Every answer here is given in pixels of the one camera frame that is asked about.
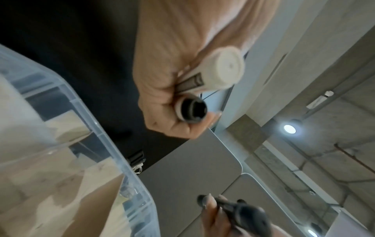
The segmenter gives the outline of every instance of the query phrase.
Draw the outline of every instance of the black table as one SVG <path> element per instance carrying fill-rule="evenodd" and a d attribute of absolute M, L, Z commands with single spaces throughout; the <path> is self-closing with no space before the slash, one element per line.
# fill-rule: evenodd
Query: black table
<path fill-rule="evenodd" d="M 0 2 L 0 44 L 54 70 L 77 92 L 124 157 L 146 169 L 185 142 L 149 131 L 132 79 L 138 1 Z"/>

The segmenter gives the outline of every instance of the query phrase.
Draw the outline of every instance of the gray partition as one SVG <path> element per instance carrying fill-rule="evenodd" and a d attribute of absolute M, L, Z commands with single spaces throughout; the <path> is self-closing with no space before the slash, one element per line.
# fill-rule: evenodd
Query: gray partition
<path fill-rule="evenodd" d="M 296 224 L 251 175 L 242 174 L 223 195 L 231 201 L 243 199 L 248 204 L 262 207 L 273 224 L 281 227 L 293 237 L 305 237 Z M 200 217 L 195 219 L 194 222 L 179 235 L 179 237 L 202 236 Z"/>
<path fill-rule="evenodd" d="M 241 175 L 238 160 L 207 130 L 139 175 L 158 212 L 161 236 L 178 236 L 201 212 L 199 194 L 218 196 Z"/>

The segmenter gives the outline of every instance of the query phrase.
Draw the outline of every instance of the white marker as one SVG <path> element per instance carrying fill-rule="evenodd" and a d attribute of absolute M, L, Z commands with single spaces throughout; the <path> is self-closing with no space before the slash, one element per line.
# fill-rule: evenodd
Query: white marker
<path fill-rule="evenodd" d="M 207 106 L 193 94 L 228 89 L 241 80 L 244 71 L 245 62 L 238 48 L 215 50 L 176 85 L 175 94 L 181 95 L 175 103 L 178 118 L 188 123 L 200 122 L 207 114 Z"/>

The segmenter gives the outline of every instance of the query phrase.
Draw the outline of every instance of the ceiling light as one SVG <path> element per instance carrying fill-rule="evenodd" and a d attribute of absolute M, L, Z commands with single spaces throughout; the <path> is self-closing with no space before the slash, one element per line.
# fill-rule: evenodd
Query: ceiling light
<path fill-rule="evenodd" d="M 308 230 L 308 233 L 311 234 L 311 235 L 314 236 L 314 237 L 318 237 L 318 235 L 315 234 L 315 232 L 313 232 L 312 230 Z"/>
<path fill-rule="evenodd" d="M 295 134 L 297 132 L 297 129 L 295 127 L 293 127 L 292 125 L 285 125 L 284 126 L 284 130 L 285 132 L 289 133 L 289 134 Z"/>

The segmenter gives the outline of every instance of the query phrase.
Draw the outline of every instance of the plastic box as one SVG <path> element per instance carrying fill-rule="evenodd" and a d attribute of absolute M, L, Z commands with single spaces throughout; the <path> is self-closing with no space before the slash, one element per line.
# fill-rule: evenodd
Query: plastic box
<path fill-rule="evenodd" d="M 70 85 L 52 70 L 2 45 L 0 74 L 31 104 L 43 121 L 69 110 L 76 112 L 93 133 L 70 146 L 75 155 L 82 153 L 96 162 L 108 157 L 115 160 L 125 174 L 120 194 L 129 199 L 123 203 L 129 225 L 119 230 L 117 236 L 131 232 L 132 237 L 160 237 L 156 206 L 150 193 Z"/>

